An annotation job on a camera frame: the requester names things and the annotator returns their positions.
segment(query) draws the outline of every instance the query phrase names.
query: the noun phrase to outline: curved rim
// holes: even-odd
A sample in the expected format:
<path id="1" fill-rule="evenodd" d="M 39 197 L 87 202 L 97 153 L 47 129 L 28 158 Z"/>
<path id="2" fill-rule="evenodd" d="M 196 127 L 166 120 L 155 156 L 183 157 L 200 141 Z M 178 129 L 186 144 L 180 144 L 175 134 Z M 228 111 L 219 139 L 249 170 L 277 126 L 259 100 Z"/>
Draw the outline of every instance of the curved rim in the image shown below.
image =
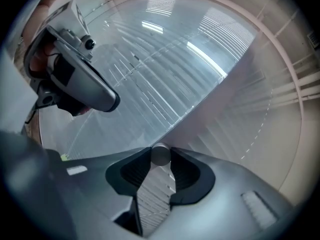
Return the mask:
<path id="1" fill-rule="evenodd" d="M 294 66 L 286 52 L 286 50 L 283 48 L 283 46 L 281 45 L 281 43 L 278 41 L 278 39 L 274 36 L 274 34 L 266 27 L 266 25 L 264 25 L 261 21 L 259 21 L 252 13 L 250 13 L 249 11 L 247 11 L 246 9 L 244 9 L 243 7 L 241 7 L 240 5 L 230 1 L 230 0 L 213 0 L 213 1 L 217 1 L 220 4 L 229 7 L 231 9 L 233 9 L 234 11 L 236 11 L 237 13 L 239 13 L 240 15 L 244 16 L 246 19 L 248 19 L 251 23 L 253 23 L 262 33 L 264 33 L 266 35 L 266 37 L 270 40 L 270 42 L 273 44 L 273 46 L 276 48 L 276 50 L 278 51 L 278 53 L 280 54 L 280 56 L 282 57 L 286 67 L 288 68 L 290 75 L 292 77 L 294 86 L 295 86 L 295 91 L 298 97 L 298 102 L 299 102 L 299 106 L 300 106 L 300 114 L 301 114 L 301 126 L 300 126 L 300 134 L 299 134 L 299 140 L 298 140 L 298 145 L 296 147 L 296 151 L 294 154 L 294 157 L 292 159 L 291 162 L 291 166 L 290 169 L 288 170 L 288 173 L 286 174 L 281 186 L 279 187 L 279 190 L 281 189 L 281 187 L 283 186 L 284 182 L 286 181 L 289 172 L 292 168 L 292 165 L 294 163 L 294 160 L 297 156 L 298 150 L 300 149 L 301 146 L 301 139 L 302 139 L 302 133 L 304 132 L 304 119 L 305 119 L 305 111 L 304 111 L 304 104 L 303 104 L 303 100 L 302 100 L 302 95 L 301 95 L 301 89 L 299 87 L 299 80 L 297 77 L 297 74 L 295 72 Z"/>

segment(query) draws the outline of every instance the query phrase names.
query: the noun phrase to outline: air vent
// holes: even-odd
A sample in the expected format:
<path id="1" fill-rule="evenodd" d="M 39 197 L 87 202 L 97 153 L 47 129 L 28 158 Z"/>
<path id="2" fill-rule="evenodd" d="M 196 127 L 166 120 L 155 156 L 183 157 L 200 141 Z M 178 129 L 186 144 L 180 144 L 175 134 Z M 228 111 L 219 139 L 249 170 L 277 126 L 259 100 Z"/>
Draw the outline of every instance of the air vent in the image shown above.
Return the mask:
<path id="1" fill-rule="evenodd" d="M 307 37 L 308 37 L 310 43 L 312 44 L 312 47 L 314 49 L 317 49 L 319 46 L 319 39 L 317 38 L 316 33 L 314 31 L 312 31 L 311 33 L 309 33 L 307 35 Z"/>

